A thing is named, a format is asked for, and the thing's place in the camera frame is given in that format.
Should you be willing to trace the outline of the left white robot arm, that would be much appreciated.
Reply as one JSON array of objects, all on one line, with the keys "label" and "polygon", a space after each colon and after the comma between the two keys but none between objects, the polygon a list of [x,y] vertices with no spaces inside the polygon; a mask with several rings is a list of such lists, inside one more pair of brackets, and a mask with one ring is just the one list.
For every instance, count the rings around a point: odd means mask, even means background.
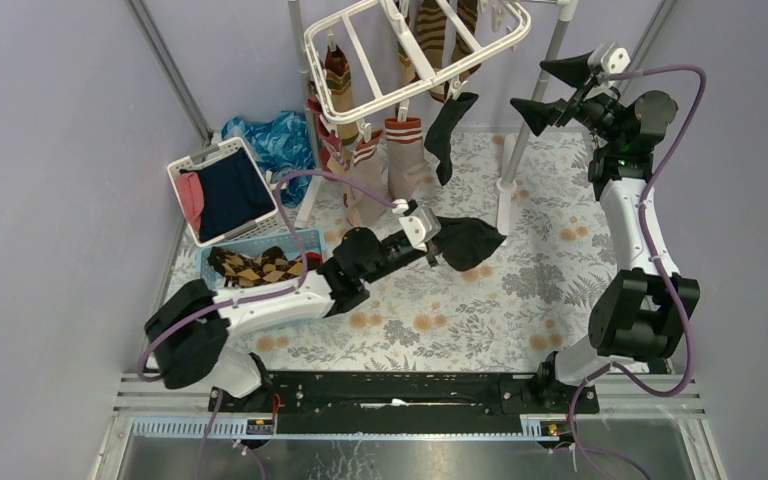
[{"label": "left white robot arm", "polygon": [[247,289],[212,290],[202,279],[185,283],[146,322],[144,360],[153,360],[154,380],[169,390],[201,383],[217,388],[248,411],[269,401],[268,372],[238,338],[297,320],[347,313],[370,293],[368,284],[437,252],[410,227],[380,240],[354,228],[331,258],[299,279]]}]

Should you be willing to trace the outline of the black sock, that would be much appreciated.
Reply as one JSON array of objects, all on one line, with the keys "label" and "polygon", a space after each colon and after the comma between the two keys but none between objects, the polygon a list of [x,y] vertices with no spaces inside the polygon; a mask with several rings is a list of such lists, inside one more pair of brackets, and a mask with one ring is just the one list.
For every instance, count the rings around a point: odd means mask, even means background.
[{"label": "black sock", "polygon": [[436,176],[441,186],[447,185],[453,175],[452,134],[478,99],[479,95],[472,92],[448,98],[426,133],[424,147],[438,160]]},{"label": "black sock", "polygon": [[495,226],[473,217],[439,217],[433,242],[445,262],[458,272],[475,268],[507,239]]}]

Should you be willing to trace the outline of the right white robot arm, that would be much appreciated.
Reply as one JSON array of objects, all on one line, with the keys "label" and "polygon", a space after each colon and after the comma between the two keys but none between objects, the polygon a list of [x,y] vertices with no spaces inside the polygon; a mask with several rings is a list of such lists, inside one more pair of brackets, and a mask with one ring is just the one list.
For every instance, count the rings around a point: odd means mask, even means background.
[{"label": "right white robot arm", "polygon": [[535,402],[549,412],[572,400],[572,385],[601,369],[670,358],[700,297],[698,282],[684,277],[672,260],[654,206],[661,170],[654,150],[679,107],[661,90],[623,104],[614,84],[631,78],[629,63],[627,51],[616,46],[544,60],[542,72],[573,88],[573,94],[554,102],[511,102],[534,135],[574,120],[601,140],[587,178],[607,220],[617,263],[616,276],[592,308],[586,337],[551,354],[542,368],[548,375],[533,386]]}]

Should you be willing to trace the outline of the red striped sock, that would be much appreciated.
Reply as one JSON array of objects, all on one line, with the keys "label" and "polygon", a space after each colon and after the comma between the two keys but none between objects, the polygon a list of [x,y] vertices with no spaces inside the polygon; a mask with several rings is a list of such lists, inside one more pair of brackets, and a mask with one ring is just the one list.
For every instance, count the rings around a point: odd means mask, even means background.
[{"label": "red striped sock", "polygon": [[354,187],[355,184],[362,183],[360,169],[357,165],[351,167],[347,173],[347,178],[352,181],[352,184],[348,185],[344,192],[347,221],[353,227],[363,226],[364,221],[360,212],[360,203],[364,194]]},{"label": "red striped sock", "polygon": [[345,175],[345,164],[342,160],[342,143],[336,128],[330,126],[322,115],[322,106],[315,97],[306,100],[307,107],[314,116],[316,133],[322,144],[319,153],[322,167],[329,173]]}]

